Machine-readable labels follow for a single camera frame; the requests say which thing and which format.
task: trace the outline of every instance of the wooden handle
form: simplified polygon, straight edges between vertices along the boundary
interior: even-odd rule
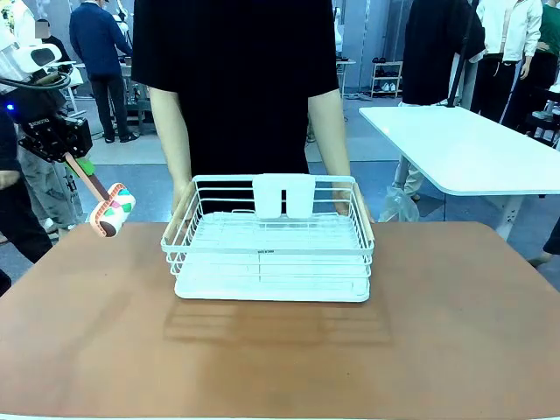
[[[361,195],[360,187],[358,184],[353,185],[353,193],[356,196],[356,203],[358,203],[358,212],[360,212],[360,217],[364,223],[364,228],[366,229],[366,237],[368,241],[373,242],[374,231],[371,228],[372,220],[370,220],[369,211],[366,208],[366,203],[364,203],[364,196]]]
[[[171,217],[169,225],[167,225],[167,229],[164,232],[164,238],[168,242],[172,239],[172,235],[175,235],[177,233],[181,222],[186,216],[186,210],[188,209],[189,203],[193,199],[194,187],[194,183],[192,181],[189,182],[189,185],[186,187],[185,192],[183,193],[183,197],[181,197],[181,201],[178,203],[177,208],[175,209],[175,212]]]

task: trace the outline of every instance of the black t-shirt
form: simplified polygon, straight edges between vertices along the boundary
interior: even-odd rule
[[[60,52],[62,53],[62,57],[60,58],[59,61],[71,61],[70,57],[68,57],[67,50],[64,47],[64,44],[62,44],[62,41],[60,39],[51,35],[49,38],[43,39],[43,44],[53,44],[59,48]]]
[[[338,88],[331,0],[136,0],[132,78],[177,92],[192,174],[308,172],[307,99]]]
[[[466,0],[415,0],[404,37],[402,101],[433,105],[447,99],[453,56],[460,53],[471,6]],[[466,59],[484,51],[484,28],[475,14]]]

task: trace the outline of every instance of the wooden tabletop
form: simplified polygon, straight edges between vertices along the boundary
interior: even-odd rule
[[[489,227],[374,225],[366,304],[182,301],[163,231],[77,227],[0,299],[0,412],[560,413],[560,296]]]

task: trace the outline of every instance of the floor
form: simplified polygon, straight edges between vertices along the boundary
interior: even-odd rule
[[[397,101],[378,99],[374,101],[345,101],[348,149],[353,175],[375,218],[383,209],[387,187],[396,169],[398,153],[393,146],[379,136],[358,114],[360,107],[395,106]],[[95,103],[81,101],[81,109],[87,109],[92,132],[101,127],[96,120]],[[312,173],[324,173],[320,156],[314,144],[308,146],[308,158]],[[123,182],[136,196],[137,206],[130,221],[168,221],[172,199],[172,183],[164,165],[159,141],[153,135],[128,144],[106,145],[102,139],[94,142],[92,160],[97,164],[97,175],[105,186]],[[79,183],[84,209],[91,210],[95,200]],[[478,221],[495,226],[500,213],[482,198],[464,198],[444,195],[429,182],[425,182],[422,194],[444,200],[435,212],[421,221]],[[545,199],[529,197],[525,200],[508,243],[522,256],[537,255],[549,237],[557,221],[560,196]],[[0,267],[13,279],[20,278],[30,264],[7,244],[0,246]],[[560,291],[560,258],[541,268],[541,273]]]

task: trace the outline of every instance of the wire basket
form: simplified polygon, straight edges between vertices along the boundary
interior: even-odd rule
[[[180,298],[306,302],[368,300],[374,244],[354,178],[312,175],[194,177],[161,242]]]

